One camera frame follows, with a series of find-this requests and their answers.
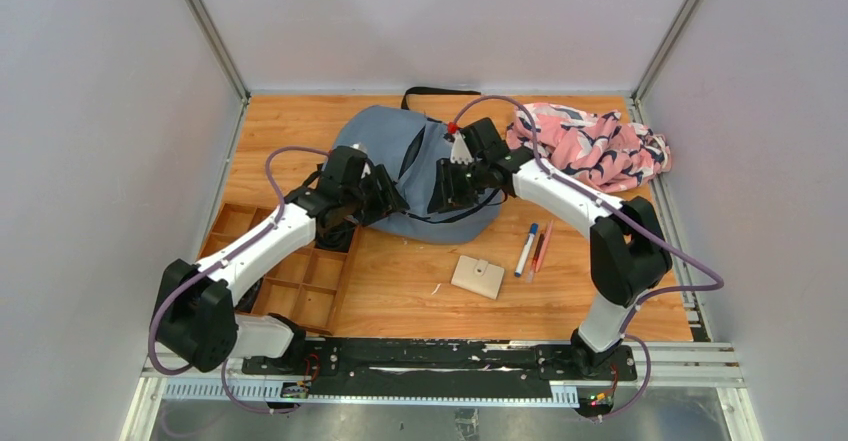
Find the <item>wooden organizer tray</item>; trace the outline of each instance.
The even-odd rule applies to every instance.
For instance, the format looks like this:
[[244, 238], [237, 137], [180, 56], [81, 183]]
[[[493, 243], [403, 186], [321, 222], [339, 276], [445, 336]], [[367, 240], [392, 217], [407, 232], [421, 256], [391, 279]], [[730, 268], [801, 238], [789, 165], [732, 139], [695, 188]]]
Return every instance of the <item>wooden organizer tray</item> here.
[[[225, 203], [204, 242], [200, 257], [223, 249], [272, 212], [272, 209]], [[264, 316], [276, 313], [309, 332], [332, 335], [334, 321], [350, 281], [359, 231], [354, 231], [347, 253], [326, 251], [311, 243], [283, 259], [262, 278], [250, 314]]]

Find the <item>blue marker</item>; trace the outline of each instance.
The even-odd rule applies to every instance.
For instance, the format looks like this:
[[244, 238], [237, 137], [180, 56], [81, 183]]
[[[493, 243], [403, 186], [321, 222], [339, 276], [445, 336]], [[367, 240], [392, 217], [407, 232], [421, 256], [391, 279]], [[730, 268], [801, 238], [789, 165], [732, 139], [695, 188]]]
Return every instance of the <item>blue marker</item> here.
[[520, 277], [521, 273], [524, 271], [524, 264], [527, 262], [527, 256], [530, 255], [530, 248], [533, 247], [533, 238], [536, 237], [536, 231], [538, 229], [538, 224], [533, 223], [530, 225], [530, 232], [527, 234], [527, 242], [524, 244], [524, 249], [521, 250], [521, 258], [518, 259], [518, 266], [515, 267], [516, 278]]

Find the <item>gray wall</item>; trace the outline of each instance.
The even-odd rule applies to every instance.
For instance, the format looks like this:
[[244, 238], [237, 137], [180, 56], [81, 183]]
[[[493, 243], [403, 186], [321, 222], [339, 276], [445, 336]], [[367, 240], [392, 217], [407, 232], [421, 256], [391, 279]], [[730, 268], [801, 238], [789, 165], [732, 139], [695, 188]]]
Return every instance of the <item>gray wall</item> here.
[[683, 0], [204, 0], [254, 90], [636, 87]]
[[650, 93], [768, 440], [848, 430], [848, 0], [704, 0]]
[[0, 439], [116, 439], [238, 102], [183, 0], [0, 0]]

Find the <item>pink patterned cloth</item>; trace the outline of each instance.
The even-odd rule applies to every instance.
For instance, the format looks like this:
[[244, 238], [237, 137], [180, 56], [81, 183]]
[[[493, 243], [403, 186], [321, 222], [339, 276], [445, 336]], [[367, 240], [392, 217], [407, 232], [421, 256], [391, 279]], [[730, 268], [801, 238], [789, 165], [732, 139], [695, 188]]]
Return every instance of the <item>pink patterned cloth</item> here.
[[[633, 189], [671, 169], [665, 137], [641, 124], [620, 123], [618, 111], [598, 117], [549, 103], [525, 107], [536, 122], [540, 154], [565, 174], [605, 193]], [[525, 114], [516, 110], [516, 121], [506, 128], [510, 149], [532, 149], [531, 129]]]

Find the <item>wooden tabletop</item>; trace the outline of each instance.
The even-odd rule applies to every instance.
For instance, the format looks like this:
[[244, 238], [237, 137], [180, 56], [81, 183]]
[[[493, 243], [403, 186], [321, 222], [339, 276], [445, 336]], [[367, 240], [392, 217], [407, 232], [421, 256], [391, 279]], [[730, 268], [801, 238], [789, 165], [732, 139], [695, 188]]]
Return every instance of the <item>wooden tabletop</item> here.
[[[450, 121], [474, 96], [412, 96], [410, 108]], [[586, 111], [622, 112], [625, 101], [610, 96], [518, 96], [521, 102], [546, 101]], [[337, 133], [357, 112], [371, 105], [397, 107], [400, 96], [254, 96], [224, 191], [224, 201], [263, 207], [276, 205], [264, 174], [265, 158], [280, 146], [329, 149]], [[490, 117], [506, 128], [512, 108], [502, 101], [473, 107], [460, 125]], [[306, 153], [284, 153], [274, 176], [287, 192], [322, 161]], [[619, 193], [651, 199], [647, 187]], [[589, 277], [589, 244], [574, 229], [555, 223], [543, 269], [532, 284], [515, 278], [515, 268], [531, 223], [543, 227], [546, 210], [510, 199], [500, 216], [477, 239], [463, 245], [428, 245], [373, 229], [363, 232], [341, 312], [338, 336], [486, 339], [568, 339], [586, 316], [596, 291]], [[497, 300], [450, 285], [459, 255], [503, 266], [506, 277]], [[661, 286], [673, 285], [669, 273]], [[648, 301], [631, 333], [647, 340], [691, 341], [679, 295]]]

